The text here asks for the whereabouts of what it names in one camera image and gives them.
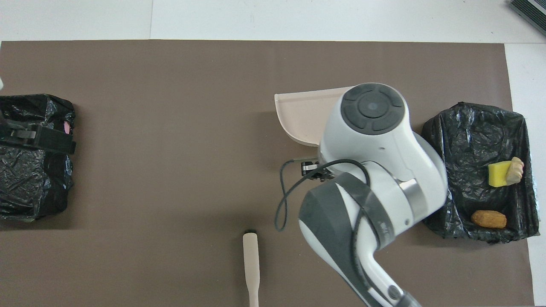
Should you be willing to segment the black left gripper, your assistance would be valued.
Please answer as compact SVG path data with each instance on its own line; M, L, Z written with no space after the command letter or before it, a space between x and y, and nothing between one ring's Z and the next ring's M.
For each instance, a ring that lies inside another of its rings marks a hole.
M73 135L48 127L20 121L1 120L1 143L17 148L39 148L63 155L73 155L76 142Z

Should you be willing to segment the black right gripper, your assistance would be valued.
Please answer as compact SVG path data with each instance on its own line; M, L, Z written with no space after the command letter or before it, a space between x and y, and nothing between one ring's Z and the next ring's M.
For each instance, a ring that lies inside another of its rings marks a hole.
M319 180L320 182L334 178L333 174L328 169L320 166L318 161L303 161L302 177L308 180Z

